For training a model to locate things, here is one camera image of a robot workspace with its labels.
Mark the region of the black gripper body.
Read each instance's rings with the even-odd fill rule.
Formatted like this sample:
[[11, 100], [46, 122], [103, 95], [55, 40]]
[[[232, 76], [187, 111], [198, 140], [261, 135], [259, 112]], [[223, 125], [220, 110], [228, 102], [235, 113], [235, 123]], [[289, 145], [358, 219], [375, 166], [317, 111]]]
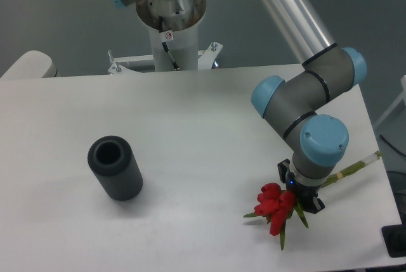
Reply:
[[305, 186], [298, 181], [296, 175], [287, 171], [285, 176], [285, 185], [287, 190], [293, 192], [301, 202], [311, 202], [318, 197], [319, 186]]

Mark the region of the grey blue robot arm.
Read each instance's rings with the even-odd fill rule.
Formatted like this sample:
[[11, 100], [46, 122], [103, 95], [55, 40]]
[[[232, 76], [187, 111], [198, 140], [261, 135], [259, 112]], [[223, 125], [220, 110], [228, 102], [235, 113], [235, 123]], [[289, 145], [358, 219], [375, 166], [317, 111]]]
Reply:
[[[136, 6], [150, 30], [155, 70], [196, 70], [204, 63], [194, 29], [204, 17], [206, 0], [113, 0]], [[346, 126], [317, 110], [361, 83], [364, 57], [340, 48], [308, 0], [262, 0], [303, 72], [289, 81], [273, 75], [252, 92], [251, 103], [292, 149], [292, 160], [278, 165], [281, 181], [306, 212], [324, 208], [318, 191], [342, 159], [349, 141]]]

